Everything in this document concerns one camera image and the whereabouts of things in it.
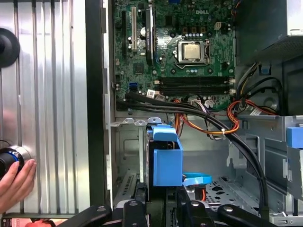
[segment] blue plastic bracket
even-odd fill
[[[153,163],[154,186],[181,186],[183,148],[177,136],[176,130],[170,125],[159,124],[152,127],[153,142],[175,142],[174,149],[155,149]]]

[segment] blue drive bracket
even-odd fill
[[[153,151],[153,185],[154,186],[181,186],[183,148],[176,130],[170,125],[159,124],[152,127],[153,142],[174,142],[173,149],[155,149]]]
[[[291,148],[303,148],[303,128],[290,127],[286,130],[287,145]]]

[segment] hand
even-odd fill
[[[34,188],[36,162],[31,159],[18,172],[19,162],[15,162],[0,181],[0,214],[24,200]]]

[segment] side panel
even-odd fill
[[[21,45],[16,63],[0,70],[0,138],[37,160],[33,192],[8,212],[90,205],[84,9],[84,0],[0,3],[0,27]]]

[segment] expansion card slot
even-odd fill
[[[137,7],[132,7],[132,50],[137,51]]]

